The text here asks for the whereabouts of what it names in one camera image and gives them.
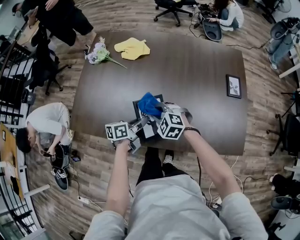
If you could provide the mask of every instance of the wristband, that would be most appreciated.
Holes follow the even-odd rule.
[[[201,133],[199,132],[199,130],[198,130],[197,128],[194,128],[194,127],[186,127],[186,128],[184,129],[184,131],[186,131],[186,130],[195,131],[195,132],[197,132],[197,133],[201,136]]]

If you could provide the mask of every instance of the black pants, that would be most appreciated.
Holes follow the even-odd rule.
[[[165,177],[171,177],[181,174],[188,175],[186,172],[177,169],[170,163],[166,163],[161,166],[161,161],[158,156],[158,149],[148,147],[145,154],[145,163],[142,166],[139,179],[137,180],[137,185],[144,180],[163,178],[163,171],[165,173]]]

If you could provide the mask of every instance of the blue cloth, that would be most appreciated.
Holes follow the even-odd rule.
[[[156,98],[151,93],[147,92],[137,103],[137,106],[142,113],[160,118],[162,111],[155,108],[157,103],[159,102],[156,100]]]

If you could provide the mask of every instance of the flower stem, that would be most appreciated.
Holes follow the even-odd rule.
[[[117,61],[115,61],[114,59],[112,59],[110,56],[106,56],[106,59],[109,60],[109,61],[112,61],[112,62],[114,62],[114,63],[116,63],[116,64],[119,64],[120,66],[122,66],[122,67],[124,67],[124,68],[127,69],[127,67],[125,67],[124,65],[118,63]]]

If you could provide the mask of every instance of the power strip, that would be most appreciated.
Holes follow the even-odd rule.
[[[89,205],[90,201],[87,198],[78,196],[78,200]]]

